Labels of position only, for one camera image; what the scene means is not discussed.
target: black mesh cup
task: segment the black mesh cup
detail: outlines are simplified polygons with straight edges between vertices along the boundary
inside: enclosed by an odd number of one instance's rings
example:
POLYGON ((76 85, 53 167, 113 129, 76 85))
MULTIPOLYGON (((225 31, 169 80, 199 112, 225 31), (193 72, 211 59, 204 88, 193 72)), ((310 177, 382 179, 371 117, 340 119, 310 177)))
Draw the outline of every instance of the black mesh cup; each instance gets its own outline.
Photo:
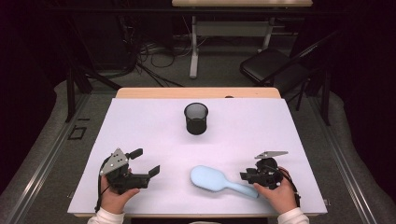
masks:
POLYGON ((191 134, 201 134, 206 131, 207 107, 201 103, 192 103, 184 109, 187 131, 191 134))

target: desk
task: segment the desk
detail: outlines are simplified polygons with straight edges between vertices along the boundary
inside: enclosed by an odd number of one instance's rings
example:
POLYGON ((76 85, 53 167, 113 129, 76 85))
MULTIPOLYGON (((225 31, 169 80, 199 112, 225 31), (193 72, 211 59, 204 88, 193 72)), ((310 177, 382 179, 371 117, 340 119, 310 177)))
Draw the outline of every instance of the desk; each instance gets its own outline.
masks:
POLYGON ((120 89, 68 213, 93 215, 99 167, 117 147, 124 153, 143 148, 143 155, 129 162, 134 173, 145 174, 161 165, 148 189, 126 204, 127 217, 277 216, 264 198, 249 198, 231 189, 208 192, 190 182, 191 168, 206 165, 221 170, 230 181, 248 185, 239 172, 254 167, 254 157, 265 150, 289 152, 277 161, 290 170, 302 194, 303 211, 310 216, 327 213, 288 107, 274 88, 120 89), (228 95, 247 98, 224 98, 228 95), (183 110, 192 102, 209 109, 208 128, 198 136, 185 128, 183 110))
MULTIPOLYGON (((174 7, 311 7, 311 0, 173 0, 174 7)), ((274 18, 269 21, 197 21, 192 16, 192 55, 190 78, 197 78, 197 36, 264 36, 262 49, 267 49, 273 30, 274 18)))

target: chair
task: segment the chair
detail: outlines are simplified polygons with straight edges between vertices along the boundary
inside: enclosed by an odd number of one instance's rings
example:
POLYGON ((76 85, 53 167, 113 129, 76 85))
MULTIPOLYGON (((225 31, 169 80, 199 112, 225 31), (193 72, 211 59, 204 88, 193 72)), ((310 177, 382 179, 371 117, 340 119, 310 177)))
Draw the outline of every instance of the chair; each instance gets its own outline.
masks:
POLYGON ((265 49, 253 57, 241 62, 239 71, 261 87, 276 87, 282 97, 301 84, 299 92, 293 95, 288 102, 299 96, 296 110, 300 109, 305 83, 308 79, 326 65, 306 68, 302 66, 302 59, 329 43, 338 32, 322 38, 315 44, 304 49, 293 57, 288 57, 277 49, 265 49))

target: gray floor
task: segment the gray floor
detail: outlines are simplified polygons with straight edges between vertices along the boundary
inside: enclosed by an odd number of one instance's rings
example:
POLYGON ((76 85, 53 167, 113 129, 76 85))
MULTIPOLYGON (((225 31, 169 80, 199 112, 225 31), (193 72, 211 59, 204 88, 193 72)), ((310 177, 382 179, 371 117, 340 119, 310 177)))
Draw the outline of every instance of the gray floor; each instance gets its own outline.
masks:
MULTIPOLYGON (((274 36, 273 47, 290 50, 292 38, 274 36)), ((238 66, 253 55, 261 45, 254 38, 206 40, 200 47, 198 78, 190 79, 190 57, 177 57, 166 68, 153 67, 159 75, 184 86, 251 86, 239 74, 238 66)), ((156 54, 154 62, 166 64, 170 58, 156 54)), ((146 73, 135 70, 114 81, 126 87, 158 87, 146 73)), ((78 184, 96 135, 100 130, 111 98, 115 92, 92 81, 91 95, 78 95, 78 113, 65 124, 67 107, 65 83, 56 87, 57 104, 31 152, 7 189, 0 196, 0 223, 86 223, 86 219, 67 214, 67 196, 78 184), (73 138, 71 130, 84 127, 81 140, 73 138)), ((330 121, 327 127, 318 117, 318 98, 304 98, 300 111, 293 116, 306 155, 314 171, 324 199, 330 202, 329 213, 312 217, 312 223, 395 223, 396 207, 374 182, 350 140, 343 102, 331 97, 330 121)))

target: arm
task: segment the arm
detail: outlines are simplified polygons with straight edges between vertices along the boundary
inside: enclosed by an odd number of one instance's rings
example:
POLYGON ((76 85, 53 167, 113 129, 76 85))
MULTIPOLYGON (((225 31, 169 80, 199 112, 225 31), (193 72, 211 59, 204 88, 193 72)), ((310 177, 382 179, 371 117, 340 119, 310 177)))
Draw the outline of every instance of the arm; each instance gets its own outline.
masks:
POLYGON ((101 176, 101 190, 102 202, 100 210, 96 216, 88 220, 89 224, 122 224, 124 213, 123 208, 125 204, 134 197, 140 190, 129 189, 123 194, 119 195, 108 187, 107 179, 104 175, 101 176))
POLYGON ((286 178, 282 179, 280 186, 276 189, 268 189, 257 183, 254 183, 253 186, 280 214, 277 218, 279 224, 309 223, 308 217, 297 207, 293 188, 286 178))

